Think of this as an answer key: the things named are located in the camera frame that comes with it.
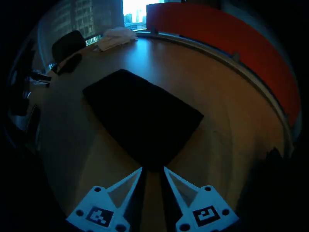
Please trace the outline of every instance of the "daylight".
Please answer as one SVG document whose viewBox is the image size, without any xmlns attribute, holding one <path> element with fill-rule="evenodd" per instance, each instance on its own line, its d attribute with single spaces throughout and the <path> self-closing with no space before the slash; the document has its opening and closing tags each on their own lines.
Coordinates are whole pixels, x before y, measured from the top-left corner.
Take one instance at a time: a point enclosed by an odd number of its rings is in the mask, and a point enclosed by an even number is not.
<svg viewBox="0 0 309 232">
<path fill-rule="evenodd" d="M 131 14 L 132 22 L 142 22 L 146 16 L 146 5 L 162 2 L 164 0 L 123 0 L 123 15 Z"/>
</svg>

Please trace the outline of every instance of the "dark object on table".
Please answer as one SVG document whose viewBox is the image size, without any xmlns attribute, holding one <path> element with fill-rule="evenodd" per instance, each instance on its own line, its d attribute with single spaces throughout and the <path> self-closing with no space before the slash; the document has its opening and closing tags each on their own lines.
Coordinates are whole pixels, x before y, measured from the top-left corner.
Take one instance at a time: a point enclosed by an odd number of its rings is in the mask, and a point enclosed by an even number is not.
<svg viewBox="0 0 309 232">
<path fill-rule="evenodd" d="M 151 171 L 177 155 L 203 118 L 167 91 L 122 69 L 83 93 L 108 132 Z"/>
<path fill-rule="evenodd" d="M 55 62 L 59 64 L 65 58 L 84 47 L 86 47 L 86 43 L 81 33 L 79 31 L 72 31 L 57 40 L 53 44 L 51 52 Z"/>
<path fill-rule="evenodd" d="M 82 55 L 81 54 L 75 54 L 72 56 L 65 65 L 58 71 L 58 75 L 61 75 L 62 73 L 71 73 L 75 70 L 77 65 L 81 62 Z"/>
</svg>

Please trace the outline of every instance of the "chair backrest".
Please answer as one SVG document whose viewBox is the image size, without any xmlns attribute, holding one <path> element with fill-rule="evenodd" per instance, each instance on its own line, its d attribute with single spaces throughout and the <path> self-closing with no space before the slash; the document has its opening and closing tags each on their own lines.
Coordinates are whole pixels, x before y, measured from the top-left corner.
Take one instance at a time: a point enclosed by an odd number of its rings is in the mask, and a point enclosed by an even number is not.
<svg viewBox="0 0 309 232">
<path fill-rule="evenodd" d="M 74 52 L 84 48 L 86 42 L 79 31 L 72 31 L 69 34 L 61 37 L 57 40 L 52 48 L 51 52 L 56 63 L 60 63 Z"/>
</svg>

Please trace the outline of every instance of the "black office chair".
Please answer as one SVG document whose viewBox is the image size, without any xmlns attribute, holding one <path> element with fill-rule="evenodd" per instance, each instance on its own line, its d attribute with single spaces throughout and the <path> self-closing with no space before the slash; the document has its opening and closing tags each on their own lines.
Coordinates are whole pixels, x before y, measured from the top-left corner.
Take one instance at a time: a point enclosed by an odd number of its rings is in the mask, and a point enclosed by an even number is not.
<svg viewBox="0 0 309 232">
<path fill-rule="evenodd" d="M 72 31 L 57 40 L 53 44 L 51 52 L 55 62 L 59 65 L 59 63 L 62 62 L 65 58 L 69 57 L 84 47 L 86 47 L 86 42 L 81 33 L 79 31 Z M 62 72 L 72 72 L 80 61 L 81 54 L 76 54 L 75 56 L 71 57 L 63 67 L 60 67 L 61 70 L 58 72 L 58 74 Z"/>
</svg>

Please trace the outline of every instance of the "skyscraper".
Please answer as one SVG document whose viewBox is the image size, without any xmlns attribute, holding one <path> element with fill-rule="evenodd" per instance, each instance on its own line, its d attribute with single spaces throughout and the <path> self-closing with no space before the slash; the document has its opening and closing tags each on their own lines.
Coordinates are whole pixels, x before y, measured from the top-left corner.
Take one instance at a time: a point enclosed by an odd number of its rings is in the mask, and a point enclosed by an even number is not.
<svg viewBox="0 0 309 232">
<path fill-rule="evenodd" d="M 138 9 L 136 10 L 136 22 L 142 22 L 143 16 L 142 16 L 142 10 Z"/>
<path fill-rule="evenodd" d="M 132 23 L 132 14 L 126 14 L 124 17 L 124 23 L 128 22 L 128 23 Z"/>
</svg>

